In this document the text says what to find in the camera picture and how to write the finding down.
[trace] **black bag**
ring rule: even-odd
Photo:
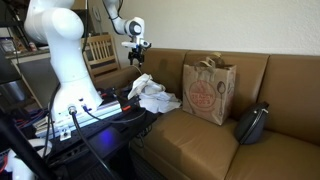
[[[253,144],[258,141],[267,119],[268,107],[267,102],[257,103],[241,115],[234,131],[240,144]]]

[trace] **couch backrest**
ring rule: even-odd
[[[320,57],[271,55],[259,95],[266,128],[320,145]]]
[[[214,51],[189,51],[185,64],[193,65]],[[226,64],[237,65],[235,94],[231,117],[239,119],[243,111],[256,102],[269,55],[221,52]]]
[[[142,73],[151,74],[153,80],[182,99],[182,67],[188,50],[152,48],[145,53]]]

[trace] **couch armrest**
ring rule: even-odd
[[[123,69],[108,73],[105,77],[94,83],[96,88],[110,88],[116,89],[127,86],[141,76],[140,70],[135,66],[128,66]]]

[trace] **white wall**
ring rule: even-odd
[[[95,1],[103,30],[115,34]],[[143,18],[153,47],[320,55],[320,0],[124,0],[121,16]],[[120,43],[129,39],[115,39],[125,66]]]

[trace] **metal stand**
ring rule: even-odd
[[[30,145],[13,121],[0,111],[0,135],[5,138],[11,149],[40,179],[56,180],[57,176]]]

